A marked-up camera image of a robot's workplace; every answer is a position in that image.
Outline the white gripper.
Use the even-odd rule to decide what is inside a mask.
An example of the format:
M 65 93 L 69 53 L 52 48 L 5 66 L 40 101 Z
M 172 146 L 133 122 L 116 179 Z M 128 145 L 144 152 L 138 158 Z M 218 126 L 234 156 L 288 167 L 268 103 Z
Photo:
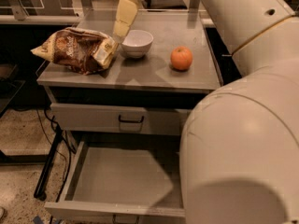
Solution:
M 138 12 L 138 5 L 139 0 L 119 0 L 113 29 L 115 39 L 124 39 L 128 35 Z

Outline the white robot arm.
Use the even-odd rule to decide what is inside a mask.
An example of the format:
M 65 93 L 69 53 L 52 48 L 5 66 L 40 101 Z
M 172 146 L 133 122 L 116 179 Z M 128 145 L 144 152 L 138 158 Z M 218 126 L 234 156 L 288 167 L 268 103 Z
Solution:
M 201 0 L 241 74 L 181 135 L 186 224 L 298 224 L 299 17 L 284 0 Z

